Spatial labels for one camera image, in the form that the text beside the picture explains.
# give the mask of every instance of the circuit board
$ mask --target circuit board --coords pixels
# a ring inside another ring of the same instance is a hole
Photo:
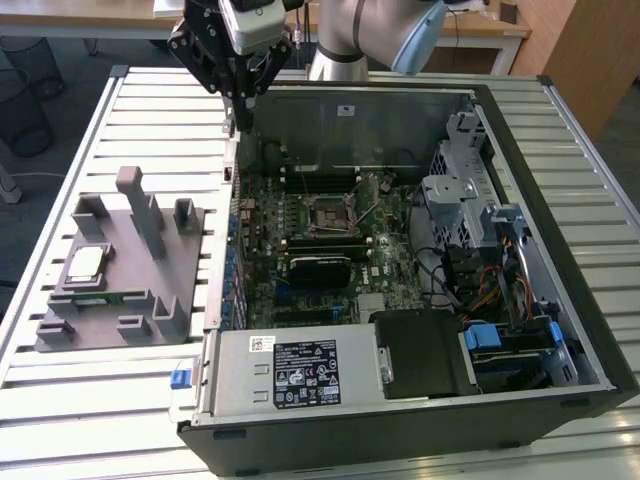
[[[374,293],[386,309],[423,308],[422,288],[403,231],[409,190],[392,186],[382,171],[367,173],[350,195],[291,194],[276,178],[246,178],[241,219],[249,328],[361,323],[357,300]],[[346,223],[352,226],[348,232]],[[287,250],[286,242],[305,238],[318,243],[331,239],[337,245],[331,248],[341,252],[350,248],[366,252],[351,263],[346,287],[291,288],[286,272],[293,250]],[[364,250],[362,243],[349,243],[355,238],[362,239]],[[304,312],[304,319],[288,312]]]

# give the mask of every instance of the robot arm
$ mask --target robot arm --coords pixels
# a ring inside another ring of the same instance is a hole
[[[267,91],[291,55],[286,12],[303,4],[304,0],[185,0],[169,50],[210,93],[219,91],[228,99],[238,130],[251,130],[255,97]],[[446,9],[444,0],[323,2],[319,53],[312,69],[317,73],[312,71],[312,77],[364,80],[365,55],[394,71],[417,73],[435,47]],[[261,52],[266,52],[263,60],[252,65],[254,54]],[[340,69],[332,70],[332,62],[351,64],[364,73],[336,75]]]

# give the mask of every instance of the blue latch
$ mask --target blue latch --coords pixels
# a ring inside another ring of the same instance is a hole
[[[464,332],[464,340],[469,350],[477,348],[497,348],[502,346],[498,329],[491,323],[471,325]]]
[[[191,369],[174,370],[171,372],[171,390],[191,388]]]
[[[344,305],[334,305],[333,307],[331,307],[331,317],[333,319],[333,321],[337,321],[340,318],[340,315],[342,315],[342,312],[344,312]]]
[[[551,336],[553,337],[553,341],[556,342],[556,345],[564,341],[564,336],[562,335],[562,330],[558,322],[551,322],[549,324],[549,330],[551,330]]]
[[[222,316],[226,317],[231,315],[231,304],[229,302],[222,302]]]

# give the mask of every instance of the wooden cabinet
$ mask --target wooden cabinet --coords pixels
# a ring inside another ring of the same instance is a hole
[[[532,34],[513,75],[551,77],[592,140],[638,74],[640,1],[518,0]]]

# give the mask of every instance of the desk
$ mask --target desk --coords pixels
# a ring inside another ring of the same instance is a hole
[[[153,0],[3,0],[0,35],[71,38],[166,39],[175,18],[154,18]],[[317,6],[311,8],[311,31],[318,26]],[[288,22],[293,24],[290,14]],[[508,74],[523,39],[526,24],[511,25],[478,14],[458,14],[459,41],[454,18],[447,18],[439,47],[496,49],[492,74]]]

